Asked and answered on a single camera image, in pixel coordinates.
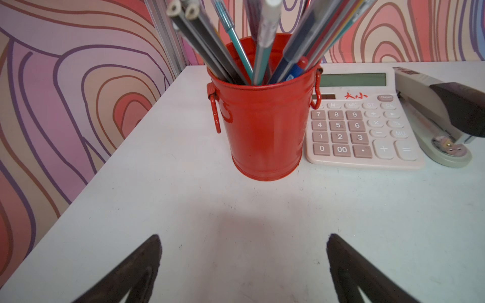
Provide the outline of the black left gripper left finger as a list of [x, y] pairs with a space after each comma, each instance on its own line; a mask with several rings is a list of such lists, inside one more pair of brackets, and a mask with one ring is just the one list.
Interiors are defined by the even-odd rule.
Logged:
[[160, 237], [154, 234], [75, 302], [149, 302], [161, 257]]

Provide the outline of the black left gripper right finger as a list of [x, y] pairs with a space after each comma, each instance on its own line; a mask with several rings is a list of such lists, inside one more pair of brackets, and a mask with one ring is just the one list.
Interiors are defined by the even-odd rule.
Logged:
[[339, 302], [417, 302], [342, 237], [331, 234], [327, 255]]

